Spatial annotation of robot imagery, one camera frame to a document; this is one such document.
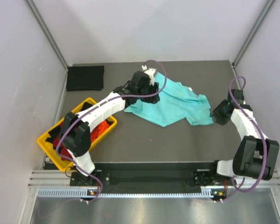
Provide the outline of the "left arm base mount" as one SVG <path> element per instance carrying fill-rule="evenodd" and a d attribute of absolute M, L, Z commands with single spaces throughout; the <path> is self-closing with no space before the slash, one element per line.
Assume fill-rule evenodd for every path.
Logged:
<path fill-rule="evenodd" d="M 97 186 L 100 184 L 97 180 L 92 177 L 85 176 L 77 171 L 76 167 L 67 167 L 64 174 L 70 179 L 70 186 L 74 187 L 86 187 L 86 186 Z"/>

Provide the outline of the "teal t shirt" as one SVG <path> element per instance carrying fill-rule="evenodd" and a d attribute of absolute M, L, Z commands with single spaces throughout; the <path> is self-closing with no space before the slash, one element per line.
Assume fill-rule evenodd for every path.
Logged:
<path fill-rule="evenodd" d="M 186 119 L 192 126 L 212 125 L 213 119 L 210 116 L 210 104 L 205 95 L 195 94 L 190 87 L 180 82 L 165 79 L 165 76 L 158 73 L 155 81 L 162 87 L 166 86 L 159 93 L 160 101 L 150 104 L 138 100 L 129 106 L 124 112 L 145 119 L 162 127 L 169 126 L 177 121 Z"/>

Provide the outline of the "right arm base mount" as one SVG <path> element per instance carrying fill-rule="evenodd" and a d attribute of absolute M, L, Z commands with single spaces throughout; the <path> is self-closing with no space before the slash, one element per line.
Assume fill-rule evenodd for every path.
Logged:
<path fill-rule="evenodd" d="M 198 169 L 193 172 L 193 181 L 199 186 L 231 186 L 231 178 L 217 174 L 215 171 Z"/>

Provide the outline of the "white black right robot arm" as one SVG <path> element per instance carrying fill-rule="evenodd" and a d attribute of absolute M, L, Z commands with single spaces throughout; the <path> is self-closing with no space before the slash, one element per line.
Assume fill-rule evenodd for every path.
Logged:
<path fill-rule="evenodd" d="M 233 159 L 214 162 L 213 170 L 208 173 L 209 181 L 218 185 L 225 180 L 226 176 L 235 175 L 258 179 L 262 172 L 264 149 L 267 150 L 267 156 L 261 179 L 268 181 L 273 176 L 280 148 L 279 143 L 262 134 L 266 142 L 263 145 L 261 135 L 253 125 L 256 120 L 252 108 L 245 103 L 243 91 L 232 89 L 231 93 L 228 93 L 227 99 L 224 99 L 213 110 L 211 116 L 222 126 L 231 121 L 238 131 L 241 143 Z"/>

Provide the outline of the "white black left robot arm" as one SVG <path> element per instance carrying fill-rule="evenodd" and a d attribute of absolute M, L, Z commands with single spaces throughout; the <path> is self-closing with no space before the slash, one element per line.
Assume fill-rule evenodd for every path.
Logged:
<path fill-rule="evenodd" d="M 157 70 L 142 67 L 125 85 L 115 88 L 105 99 L 78 113 L 64 116 L 60 142 L 72 157 L 86 185 L 96 181 L 95 165 L 90 156 L 91 133 L 113 114 L 135 104 L 138 100 L 155 104 L 159 98 L 159 83 L 154 80 Z"/>

